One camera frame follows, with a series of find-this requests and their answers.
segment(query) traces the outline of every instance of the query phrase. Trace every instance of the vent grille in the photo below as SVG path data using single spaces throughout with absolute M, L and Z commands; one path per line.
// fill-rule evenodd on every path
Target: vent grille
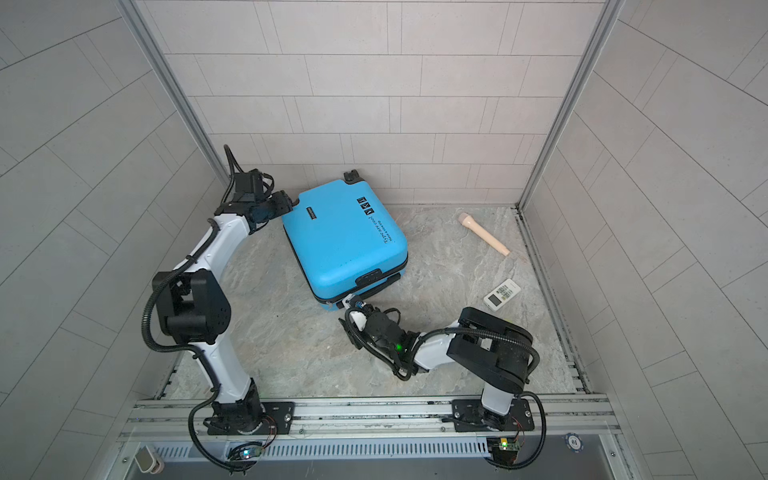
M 206 447 L 225 442 L 208 442 Z M 228 442 L 219 452 L 228 452 L 242 442 Z M 155 442 L 155 450 L 166 462 L 204 460 L 190 442 Z M 452 439 L 313 439 L 276 440 L 261 455 L 266 460 L 322 460 L 362 458 L 441 458 L 489 456 L 484 438 Z

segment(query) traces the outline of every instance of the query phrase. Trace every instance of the marble floor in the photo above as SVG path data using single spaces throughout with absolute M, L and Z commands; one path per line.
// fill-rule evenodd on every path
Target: marble floor
M 401 325 L 429 331 L 474 306 L 507 278 L 522 291 L 494 315 L 526 328 L 541 363 L 528 386 L 537 393 L 574 392 L 561 344 L 508 207 L 389 207 L 409 242 L 404 276 L 369 299 L 397 307 Z M 471 214 L 511 251 L 504 258 L 456 220 Z M 483 381 L 458 364 L 440 366 L 402 382 L 365 350 L 356 350 L 337 321 L 314 300 L 283 232 L 274 221 L 250 236 L 232 256 L 221 286 L 232 305 L 233 344 L 262 398 L 320 396 L 471 395 Z M 184 354 L 167 387 L 168 399 L 207 397 L 207 384 L 191 354 Z

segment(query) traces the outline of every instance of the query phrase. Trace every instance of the blue suitcase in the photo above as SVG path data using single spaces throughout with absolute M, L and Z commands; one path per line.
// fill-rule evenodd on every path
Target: blue suitcase
M 318 302 L 343 308 L 341 299 L 363 299 L 399 280 L 408 242 L 371 187 L 356 170 L 299 194 L 283 227 Z

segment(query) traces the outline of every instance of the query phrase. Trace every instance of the suitcase handle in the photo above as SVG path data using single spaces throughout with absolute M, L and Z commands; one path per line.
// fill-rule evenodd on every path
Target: suitcase handle
M 384 290 L 386 287 L 392 285 L 397 280 L 400 280 L 400 272 L 391 275 L 388 279 L 386 279 L 384 283 L 380 283 L 379 285 L 374 286 L 371 290 L 360 293 L 360 298 L 363 300 L 370 298 L 376 295 L 378 292 Z

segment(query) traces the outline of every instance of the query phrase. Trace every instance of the beige microphone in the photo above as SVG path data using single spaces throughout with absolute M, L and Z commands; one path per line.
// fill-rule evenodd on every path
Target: beige microphone
M 473 232 L 475 232 L 478 237 L 485 240 L 485 242 L 490 245 L 491 247 L 494 247 L 501 255 L 504 255 L 505 257 L 509 255 L 509 249 L 504 246 L 504 244 L 496 238 L 488 233 L 488 231 L 480 227 L 477 222 L 475 222 L 475 219 L 472 218 L 472 215 L 470 214 L 461 214 L 458 216 L 458 222 L 461 225 L 464 225 L 465 227 L 469 228 Z

